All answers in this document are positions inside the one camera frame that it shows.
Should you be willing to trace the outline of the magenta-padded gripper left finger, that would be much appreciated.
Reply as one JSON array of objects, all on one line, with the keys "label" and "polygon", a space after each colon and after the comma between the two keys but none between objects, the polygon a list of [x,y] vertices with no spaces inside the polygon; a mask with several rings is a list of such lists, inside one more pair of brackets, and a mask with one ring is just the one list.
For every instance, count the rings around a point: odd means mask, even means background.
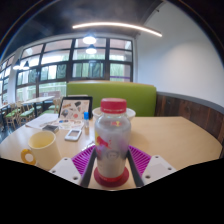
[{"label": "magenta-padded gripper left finger", "polygon": [[90,183],[95,158],[95,146],[92,145],[72,158],[62,158],[50,170],[50,173],[87,188]]}]

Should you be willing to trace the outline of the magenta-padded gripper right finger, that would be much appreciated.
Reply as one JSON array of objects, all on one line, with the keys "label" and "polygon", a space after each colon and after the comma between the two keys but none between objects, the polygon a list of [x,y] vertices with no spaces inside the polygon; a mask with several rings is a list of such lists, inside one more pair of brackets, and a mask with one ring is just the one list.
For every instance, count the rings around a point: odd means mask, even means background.
[{"label": "magenta-padded gripper right finger", "polygon": [[150,156],[133,146],[129,147],[127,158],[137,187],[143,187],[176,171],[160,155]]}]

